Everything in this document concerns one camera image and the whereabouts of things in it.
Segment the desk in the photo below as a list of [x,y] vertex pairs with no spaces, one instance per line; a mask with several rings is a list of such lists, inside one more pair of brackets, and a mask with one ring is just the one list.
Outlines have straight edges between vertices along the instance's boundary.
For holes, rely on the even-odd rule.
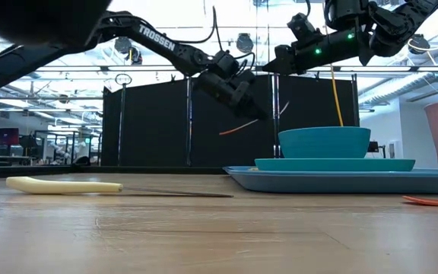
[[0,273],[438,273],[438,208],[251,193],[213,175],[72,174],[234,198],[32,196],[0,180]]

